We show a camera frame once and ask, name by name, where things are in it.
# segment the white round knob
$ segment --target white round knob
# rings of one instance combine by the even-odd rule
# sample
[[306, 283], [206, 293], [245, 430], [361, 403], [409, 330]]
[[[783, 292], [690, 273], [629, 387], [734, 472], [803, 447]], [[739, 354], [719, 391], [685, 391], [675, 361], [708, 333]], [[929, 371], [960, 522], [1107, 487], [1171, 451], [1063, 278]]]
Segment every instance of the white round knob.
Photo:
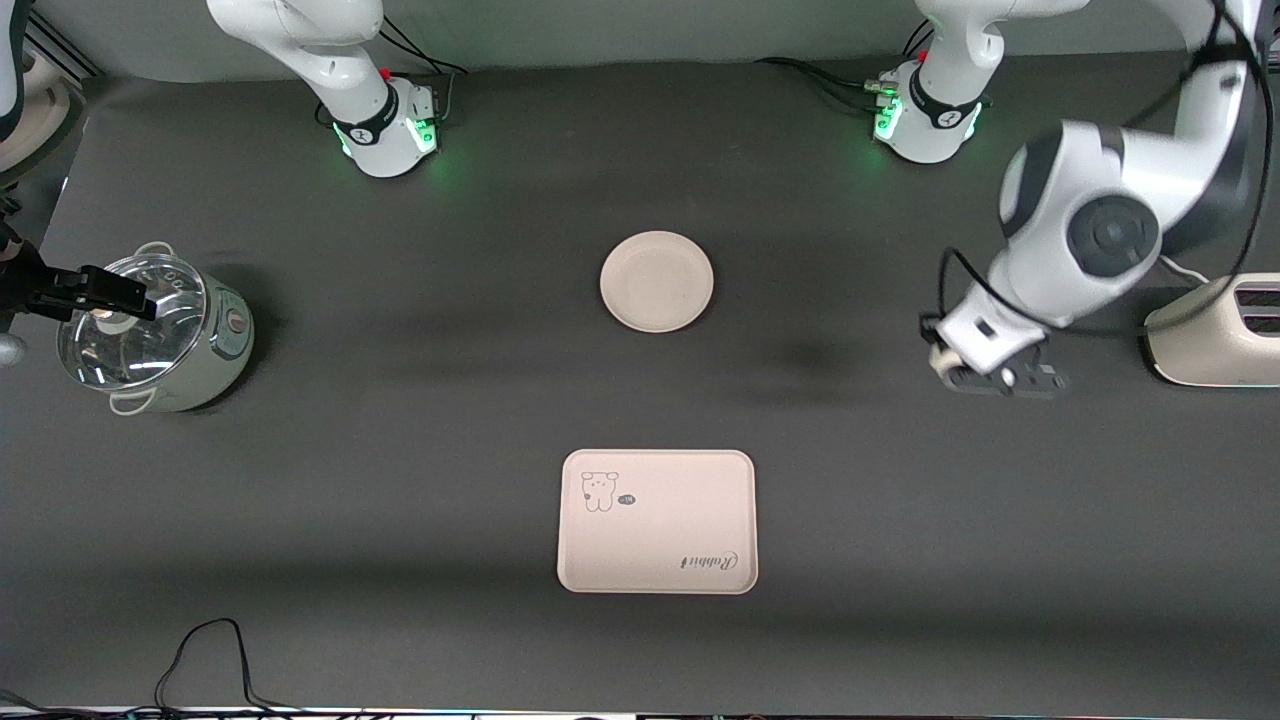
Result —
[[27, 355], [27, 343], [18, 336], [0, 333], [0, 368], [12, 368]]

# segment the round plate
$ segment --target round plate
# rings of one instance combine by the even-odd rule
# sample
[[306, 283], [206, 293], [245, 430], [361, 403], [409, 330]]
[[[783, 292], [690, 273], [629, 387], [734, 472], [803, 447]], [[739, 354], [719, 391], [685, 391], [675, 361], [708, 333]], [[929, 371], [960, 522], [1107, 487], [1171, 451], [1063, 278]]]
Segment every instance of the round plate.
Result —
[[600, 270], [600, 296], [623, 325], [669, 333], [692, 323], [712, 300], [716, 275], [701, 247], [666, 231], [627, 238]]

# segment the tabletop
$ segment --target tabletop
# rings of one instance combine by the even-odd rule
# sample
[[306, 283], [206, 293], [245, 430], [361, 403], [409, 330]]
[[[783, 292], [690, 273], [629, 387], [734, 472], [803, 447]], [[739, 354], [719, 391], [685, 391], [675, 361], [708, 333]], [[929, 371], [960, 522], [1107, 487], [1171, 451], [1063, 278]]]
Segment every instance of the tabletop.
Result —
[[[143, 702], [182, 634], [229, 615], [257, 689], [303, 706], [1275, 717], [1276, 396], [1070, 337], [1064, 397], [961, 396], [916, 334], [941, 249], [1001, 247], [1018, 146], [1120, 122], [1179, 61], [1012, 59], [937, 167], [785, 68], [474, 73], [440, 152], [388, 181], [301, 82], [101, 87], [46, 259], [169, 241], [246, 296], [257, 346], [219, 402], [119, 419], [54, 323], [14, 323], [33, 350], [0, 375], [0, 685]], [[598, 295], [649, 229], [716, 268], [669, 336]], [[1187, 263], [1221, 273], [1239, 238]], [[1179, 287], [1156, 270], [1097, 322]], [[561, 464], [589, 447], [749, 454], [755, 588], [563, 589]], [[230, 635], [197, 638], [172, 702], [238, 693]]]

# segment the pot handle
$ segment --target pot handle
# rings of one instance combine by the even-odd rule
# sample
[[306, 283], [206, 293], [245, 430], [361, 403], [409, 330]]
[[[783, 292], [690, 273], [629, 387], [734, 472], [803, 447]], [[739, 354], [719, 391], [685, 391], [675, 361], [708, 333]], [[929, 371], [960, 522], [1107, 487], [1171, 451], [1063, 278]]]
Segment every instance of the pot handle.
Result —
[[[147, 407], [151, 407], [151, 404], [155, 402], [155, 398], [156, 398], [156, 388], [151, 387], [138, 392], [114, 393], [111, 395], [109, 405], [111, 406], [111, 413], [115, 413], [122, 418], [131, 418], [140, 413], [145, 413]], [[125, 402], [131, 400], [141, 400], [142, 404], [140, 404], [137, 407], [127, 407], [123, 410], [120, 409], [119, 405], [116, 405], [116, 402]]]
[[178, 254], [173, 251], [173, 246], [164, 241], [148, 242], [133, 251], [134, 255], [147, 255], [150, 252], [159, 252], [160, 255], [173, 255], [174, 258], [178, 256]]

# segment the gray wall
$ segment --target gray wall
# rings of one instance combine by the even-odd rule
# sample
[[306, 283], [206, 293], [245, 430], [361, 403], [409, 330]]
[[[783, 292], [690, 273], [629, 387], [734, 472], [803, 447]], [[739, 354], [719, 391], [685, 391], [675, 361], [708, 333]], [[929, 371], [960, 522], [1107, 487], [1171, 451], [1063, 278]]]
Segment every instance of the gray wall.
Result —
[[[851, 58], [893, 53], [920, 20], [910, 0], [385, 0], [428, 53], [471, 67], [644, 60]], [[287, 77], [224, 36], [204, 0], [41, 0], [38, 9], [115, 74], [200, 82]], [[1012, 54], [1115, 53], [1179, 46], [1144, 0], [1094, 0], [1061, 18], [1005, 27]], [[370, 44], [375, 60], [413, 60]]]

